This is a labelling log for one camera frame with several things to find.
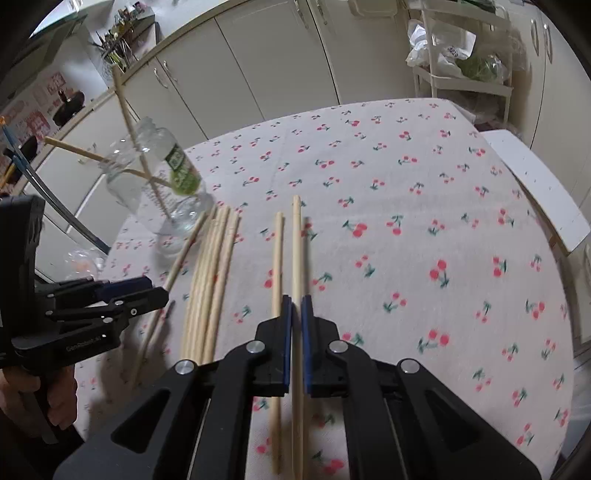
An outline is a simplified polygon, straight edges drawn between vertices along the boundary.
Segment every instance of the human hand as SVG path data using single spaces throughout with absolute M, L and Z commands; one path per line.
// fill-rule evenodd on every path
M 41 381 L 26 373 L 20 367 L 7 367 L 0 370 L 0 408 L 23 432 L 30 437 L 39 436 L 38 426 L 22 404 L 20 392 L 31 393 L 39 390 Z M 74 367 L 59 370 L 47 389 L 49 411 L 47 418 L 52 425 L 62 430 L 68 428 L 77 417 Z

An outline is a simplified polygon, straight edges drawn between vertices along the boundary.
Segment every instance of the wall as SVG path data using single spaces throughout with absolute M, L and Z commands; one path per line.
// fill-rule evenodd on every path
M 61 105 L 59 89 L 71 95 L 77 90 L 85 94 L 85 103 L 99 96 L 107 88 L 88 58 L 80 39 L 73 35 L 60 47 L 51 65 L 39 72 L 36 80 L 12 100 L 1 112 L 18 140 L 24 142 L 31 135 L 40 141 L 45 135 L 53 135 L 58 127 L 53 115 Z M 0 178 L 10 160 L 2 155 L 7 146 L 0 135 Z

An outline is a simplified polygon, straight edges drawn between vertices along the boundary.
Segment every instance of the tablecloth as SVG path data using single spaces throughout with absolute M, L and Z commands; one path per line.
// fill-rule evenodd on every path
M 316 314 L 375 359 L 418 359 L 549 478 L 573 385 L 563 288 L 518 183 L 452 103 L 335 106 L 245 127 L 187 153 L 215 201 L 241 214 L 216 359 L 271 317 L 277 211 L 286 215 L 283 290 L 291 292 L 297 193 Z M 171 292 L 176 305 L 150 349 L 143 384 L 179 359 L 198 247 Z M 157 251 L 157 238 L 130 217 L 103 276 L 145 274 L 162 284 L 172 259 Z M 129 400 L 129 359 L 144 328 L 139 319 L 119 349 L 76 365 L 84 436 Z M 255 398 L 252 408 L 246 477 L 273 478 L 267 399 Z M 340 403 L 314 401 L 310 414 L 309 478 L 348 478 Z M 290 416 L 287 397 L 283 425 Z

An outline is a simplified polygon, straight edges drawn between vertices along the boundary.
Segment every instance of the silver screw head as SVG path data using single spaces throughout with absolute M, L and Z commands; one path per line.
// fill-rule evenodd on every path
M 349 345 L 342 340 L 333 340 L 329 343 L 329 349 L 333 353 L 345 353 L 347 348 L 349 348 Z
M 174 366 L 176 373 L 178 373 L 179 375 L 189 374 L 193 371 L 194 368 L 195 365 L 191 360 L 181 360 L 180 362 L 177 362 L 177 364 Z
M 265 349 L 265 344 L 260 340 L 252 340 L 246 344 L 248 353 L 260 353 Z
M 421 366 L 418 364 L 416 360 L 413 360 L 412 358 L 407 358 L 406 360 L 402 360 L 400 368 L 406 374 L 415 374 L 418 372 Z

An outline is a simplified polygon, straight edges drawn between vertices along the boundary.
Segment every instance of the floor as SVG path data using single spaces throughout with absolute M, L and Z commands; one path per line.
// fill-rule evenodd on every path
M 568 457 L 591 423 L 591 342 L 577 348 L 574 339 L 574 387 L 569 428 L 562 454 Z

